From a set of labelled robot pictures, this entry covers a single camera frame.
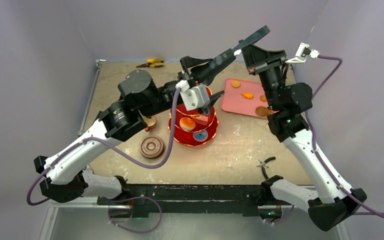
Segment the robotic arm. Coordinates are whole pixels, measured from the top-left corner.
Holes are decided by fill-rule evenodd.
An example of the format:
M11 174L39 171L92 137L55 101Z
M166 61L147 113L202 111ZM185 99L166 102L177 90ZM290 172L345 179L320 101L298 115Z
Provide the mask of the robotic arm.
M308 212L314 224L327 231L360 207L341 188L361 202L367 196L361 188L353 189L335 170L317 143L313 144L313 133L301 115L313 106L310 86L303 82L285 84L288 63L303 63L307 56L317 58L319 52L301 43L295 57L290 60L286 60L285 51L267 51L254 45L244 47L242 54L249 74L259 76L269 108L277 111L268 116L271 133L293 153L316 189L308 190L276 175L262 183L265 189L262 199L291 203ZM339 185L328 170L338 179Z
M259 41L269 32L267 26L264 26L236 47L229 48L213 59L183 57L180 60L183 71L178 73L177 80L161 87L155 85L147 71L130 72L118 85L119 99L105 111L99 112L95 122L82 136L54 156L38 156L34 160L36 171L45 177L40 182L42 195L59 203L80 196L101 196L107 199L119 196L123 188L127 188L123 177L98 176L84 169L109 147L101 141L85 140L98 138L112 146L127 141L147 127L142 116L151 117L172 107L177 89L180 89L181 98L178 98L176 105L184 103L187 110L196 109L208 116L224 91L209 96L205 85L210 85L214 77L236 59L243 47Z

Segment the gray wall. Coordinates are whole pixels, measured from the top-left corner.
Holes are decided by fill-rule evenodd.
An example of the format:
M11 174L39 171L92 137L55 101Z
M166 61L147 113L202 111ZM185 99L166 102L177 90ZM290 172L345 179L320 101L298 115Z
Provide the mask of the gray wall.
M328 0L67 0L96 58L212 58L264 25L257 45L294 55Z
M33 159L77 137L94 64L64 1L0 0L0 239L38 239Z
M318 142L338 171L384 211L384 0L329 0L308 42L343 65L314 99L310 117ZM336 63L312 60L295 68L313 88ZM384 220L354 216L353 239L384 239Z

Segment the pliers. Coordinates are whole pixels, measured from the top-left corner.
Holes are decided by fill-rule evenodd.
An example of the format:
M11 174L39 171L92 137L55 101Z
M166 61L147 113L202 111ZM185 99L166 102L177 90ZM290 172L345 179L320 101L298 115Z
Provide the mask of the pliers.
M269 176L267 175L267 172L266 172L266 168L268 168L269 166L266 166L266 164L270 161L273 161L273 160L276 160L275 156L269 157L265 161L258 160L259 165L257 165L257 167L261 168L262 175L264 176L264 178L266 180L269 179Z
M164 63L163 58L147 59L146 63L141 64L139 66L136 66L136 68L162 68L162 67L164 67L164 64L160 64L160 63Z

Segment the wooden tabletop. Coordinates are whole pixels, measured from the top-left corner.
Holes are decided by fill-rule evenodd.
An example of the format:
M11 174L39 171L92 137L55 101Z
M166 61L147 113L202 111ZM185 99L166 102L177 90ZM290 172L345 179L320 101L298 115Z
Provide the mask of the wooden tabletop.
M124 81L140 63L105 62L102 66L90 109L85 122L85 130L95 120L99 111L107 109L117 101L120 92L117 85ZM180 63L169 62L162 68L143 68L148 71L157 87L177 79L182 70ZM223 89L228 78L259 82L258 76L248 75L243 63L232 63L217 75L209 86L213 93ZM288 72L287 83L293 83L292 71ZM220 101L214 106L219 125L217 134L208 144L199 147L185 146L175 142L167 163L158 169L137 166L108 150L94 160L90 167L101 176L124 176L132 184L223 184L259 185L264 177L256 167L258 160L275 156L268 164L269 176L280 175L297 185L311 185L312 182L291 152L270 133L268 121L252 116L224 112ZM156 115L157 127L151 132L141 131L128 141L117 146L133 158L147 164L156 164L140 153L140 141L148 135L161 137L168 143L169 111Z

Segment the brown wooden disc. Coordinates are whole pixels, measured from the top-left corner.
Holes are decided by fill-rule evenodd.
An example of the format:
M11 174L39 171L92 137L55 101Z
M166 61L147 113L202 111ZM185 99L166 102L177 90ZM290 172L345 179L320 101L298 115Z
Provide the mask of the brown wooden disc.
M164 153L164 141L155 135L150 135L140 141L140 154L147 159L157 159Z

